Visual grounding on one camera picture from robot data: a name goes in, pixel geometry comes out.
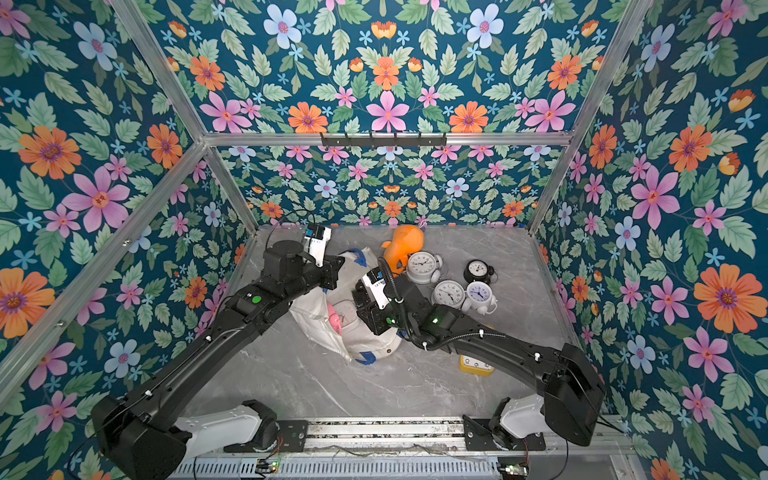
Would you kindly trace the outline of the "white canvas tote bag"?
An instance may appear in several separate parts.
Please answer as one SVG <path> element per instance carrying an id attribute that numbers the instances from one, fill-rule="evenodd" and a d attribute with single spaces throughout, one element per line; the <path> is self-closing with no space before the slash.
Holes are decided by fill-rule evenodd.
<path id="1" fill-rule="evenodd" d="M 357 314 L 353 290 L 377 266 L 373 251 L 368 247 L 349 249 L 341 256 L 345 262 L 337 288 L 311 290 L 293 302 L 289 313 L 310 341 L 347 361 L 371 365 L 394 354 L 402 339 L 394 328 L 380 335 L 372 333 Z"/>

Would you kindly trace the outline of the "silver twin-bell alarm clock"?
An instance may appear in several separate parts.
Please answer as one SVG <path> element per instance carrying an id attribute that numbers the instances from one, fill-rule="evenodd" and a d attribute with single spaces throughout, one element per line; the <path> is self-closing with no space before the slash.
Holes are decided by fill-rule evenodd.
<path id="1" fill-rule="evenodd" d="M 436 284 L 442 276 L 443 265 L 443 258 L 439 254 L 419 251 L 409 257 L 406 275 L 417 285 Z"/>

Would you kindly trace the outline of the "small black alarm clock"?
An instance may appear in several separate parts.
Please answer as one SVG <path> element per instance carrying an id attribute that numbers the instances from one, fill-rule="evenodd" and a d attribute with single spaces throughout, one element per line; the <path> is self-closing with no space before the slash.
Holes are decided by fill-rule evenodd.
<path id="1" fill-rule="evenodd" d="M 463 271 L 463 278 L 467 283 L 481 282 L 488 285 L 498 280 L 496 269 L 481 259 L 470 260 Z"/>

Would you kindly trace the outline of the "white twin-bell alarm clock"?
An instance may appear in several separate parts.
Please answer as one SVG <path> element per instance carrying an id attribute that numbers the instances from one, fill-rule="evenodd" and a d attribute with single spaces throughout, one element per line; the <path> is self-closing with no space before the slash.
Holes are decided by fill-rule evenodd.
<path id="1" fill-rule="evenodd" d="M 464 313 L 474 311 L 479 315 L 489 315 L 498 308 L 498 301 L 491 287 L 480 281 L 474 281 L 468 284 L 465 290 L 465 300 L 461 310 Z"/>

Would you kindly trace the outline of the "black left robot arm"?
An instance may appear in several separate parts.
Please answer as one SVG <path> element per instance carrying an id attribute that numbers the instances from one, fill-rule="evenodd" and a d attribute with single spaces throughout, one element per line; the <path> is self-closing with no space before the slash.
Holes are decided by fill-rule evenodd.
<path id="1" fill-rule="evenodd" d="M 316 261 L 303 245 L 267 248 L 260 276 L 222 303 L 212 323 L 181 354 L 120 399 L 92 409 L 99 449 L 130 479 L 166 479 L 186 459 L 230 445 L 259 451 L 278 443 L 275 412 L 256 400 L 198 417 L 182 413 L 228 361 L 315 288 L 336 287 L 342 256 Z"/>

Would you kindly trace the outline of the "black yellow square clock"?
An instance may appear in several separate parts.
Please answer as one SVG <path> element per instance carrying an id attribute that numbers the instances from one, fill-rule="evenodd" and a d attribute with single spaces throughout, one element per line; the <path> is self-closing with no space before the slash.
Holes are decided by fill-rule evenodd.
<path id="1" fill-rule="evenodd" d="M 461 355 L 459 360 L 459 370 L 479 377 L 489 377 L 494 373 L 495 368 L 476 358 Z"/>

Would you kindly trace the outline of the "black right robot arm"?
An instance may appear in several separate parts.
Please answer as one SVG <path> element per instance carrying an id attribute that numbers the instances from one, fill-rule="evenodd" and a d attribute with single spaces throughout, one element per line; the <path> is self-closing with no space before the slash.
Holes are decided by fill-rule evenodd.
<path id="1" fill-rule="evenodd" d="M 531 395 L 505 400 L 494 414 L 508 435 L 522 439 L 550 431 L 571 444 L 591 444 L 606 387 L 577 346 L 557 349 L 501 333 L 457 308 L 430 302 L 405 278 L 372 281 L 366 274 L 352 296 L 373 334 L 395 330 L 420 350 L 471 357 L 527 385 Z"/>

